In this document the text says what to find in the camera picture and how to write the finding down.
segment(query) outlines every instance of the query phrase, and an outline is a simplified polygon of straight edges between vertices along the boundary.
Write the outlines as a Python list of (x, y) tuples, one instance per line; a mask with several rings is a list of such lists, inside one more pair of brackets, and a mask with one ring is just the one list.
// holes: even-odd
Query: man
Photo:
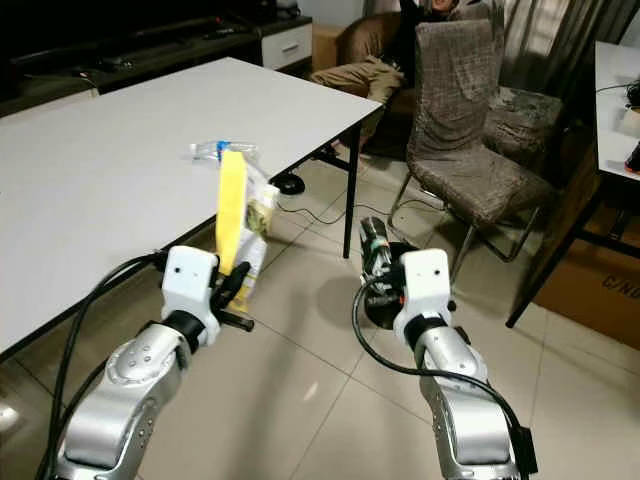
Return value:
[[(311, 75), (311, 80), (332, 88), (364, 87), (367, 98), (386, 104), (393, 92), (415, 80), (415, 27), (421, 22), (438, 22), (458, 4), (458, 0), (426, 0), (424, 7), (414, 0), (400, 0), (400, 27), (389, 48), (376, 58), (367, 57), (364, 62), (350, 63), (321, 70)], [(383, 112), (371, 115), (362, 123), (360, 147), (375, 133)]]

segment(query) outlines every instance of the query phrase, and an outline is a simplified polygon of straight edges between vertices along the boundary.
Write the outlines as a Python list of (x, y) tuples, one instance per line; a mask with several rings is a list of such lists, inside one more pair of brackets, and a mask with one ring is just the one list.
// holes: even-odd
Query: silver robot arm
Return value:
[[(191, 355), (214, 343), (223, 316), (225, 323), (251, 330), (251, 322), (215, 308), (224, 303), (212, 299), (212, 291), (221, 290), (212, 289), (217, 266), (212, 253), (171, 248), (162, 282), (163, 323), (146, 326), (111, 355), (102, 380), (71, 417), (58, 450), (57, 478), (133, 480), (156, 418), (176, 394)], [(233, 298), (233, 279), (227, 287), (227, 298)]]
[[(390, 244), (384, 223), (375, 217), (361, 221), (360, 240), (363, 286), (352, 311), (356, 336), (381, 364), (420, 375), (420, 390), (433, 414), (443, 477), (520, 479), (537, 472), (531, 432), (490, 388), (482, 356), (460, 327), (452, 326), (455, 304), (447, 254)], [(360, 298), (370, 320), (392, 329), (411, 348), (417, 369), (393, 364), (367, 343), (358, 323)]]
[[(486, 383), (482, 356), (451, 326), (446, 253), (408, 252), (400, 261), (406, 284), (394, 332), (413, 350), (416, 366)], [(467, 382), (442, 377), (421, 377), (420, 390), (433, 413), (444, 478), (520, 478), (504, 412), (489, 394)]]

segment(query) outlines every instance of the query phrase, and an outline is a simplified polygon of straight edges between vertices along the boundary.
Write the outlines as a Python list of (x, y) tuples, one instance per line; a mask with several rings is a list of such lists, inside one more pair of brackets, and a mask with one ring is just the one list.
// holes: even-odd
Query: chair leg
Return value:
[(402, 186), (400, 187), (400, 191), (398, 192), (398, 195), (396, 196), (396, 199), (393, 202), (393, 206), (391, 207), (391, 212), (389, 212), (389, 216), (387, 217), (387, 225), (389, 225), (389, 229), (393, 233), (395, 233), (398, 237), (400, 237), (403, 241), (405, 241), (407, 243), (410, 243), (410, 242), (407, 241), (407, 236), (404, 234), (404, 232), (399, 230), (393, 224), (393, 215), (396, 213), (396, 211), (398, 210), (398, 208), (400, 206), (400, 200), (402, 200), (402, 196), (404, 195), (404, 192), (407, 189), (407, 185), (409, 185), (409, 180), (411, 180), (411, 173), (410, 172), (408, 172), (407, 176), (404, 177), (404, 181), (402, 182)]
[(505, 255), (503, 252), (501, 252), (498, 249), (498, 247), (493, 245), (484, 237), (482, 238), (482, 241), (487, 245), (487, 247), (489, 247), (489, 250), (491, 250), (495, 255), (497, 255), (498, 258), (500, 258), (500, 260), (502, 260), (503, 262), (509, 263), (513, 261), (520, 253), (520, 250), (522, 250), (522, 247), (524, 246), (524, 242), (527, 241), (527, 238), (529, 237), (529, 234), (533, 229), (533, 225), (535, 224), (535, 221), (538, 218), (540, 211), (541, 211), (541, 207), (536, 207), (536, 209), (531, 214), (531, 218), (527, 222), (527, 226), (525, 227), (524, 231), (520, 235), (520, 239), (518, 240), (517, 243), (513, 245), (513, 247), (511, 248), (511, 251), (508, 254)]
[(451, 275), (449, 276), (449, 282), (453, 285), (456, 281), (456, 277), (458, 276), (458, 272), (460, 271), (460, 266), (462, 265), (462, 260), (464, 259), (471, 243), (473, 242), (473, 237), (476, 233), (476, 227), (473, 225), (469, 225), (469, 229), (467, 230), (467, 235), (464, 237), (464, 242), (462, 242), (462, 247), (458, 251), (456, 255), (456, 259), (453, 262), (453, 266), (451, 267)]

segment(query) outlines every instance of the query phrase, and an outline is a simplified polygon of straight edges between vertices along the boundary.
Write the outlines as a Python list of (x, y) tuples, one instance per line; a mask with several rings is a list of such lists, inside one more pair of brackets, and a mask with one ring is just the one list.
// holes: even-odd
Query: cardboard box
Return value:
[[(600, 208), (587, 229), (608, 231), (615, 211)], [(640, 220), (625, 243), (640, 246)], [(535, 302), (640, 350), (640, 260), (576, 240)]]

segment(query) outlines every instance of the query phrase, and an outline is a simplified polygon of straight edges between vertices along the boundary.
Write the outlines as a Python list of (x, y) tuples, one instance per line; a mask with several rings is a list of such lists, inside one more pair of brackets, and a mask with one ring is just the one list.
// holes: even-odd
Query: white drawer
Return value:
[(278, 70), (311, 56), (311, 24), (262, 39), (262, 64)]

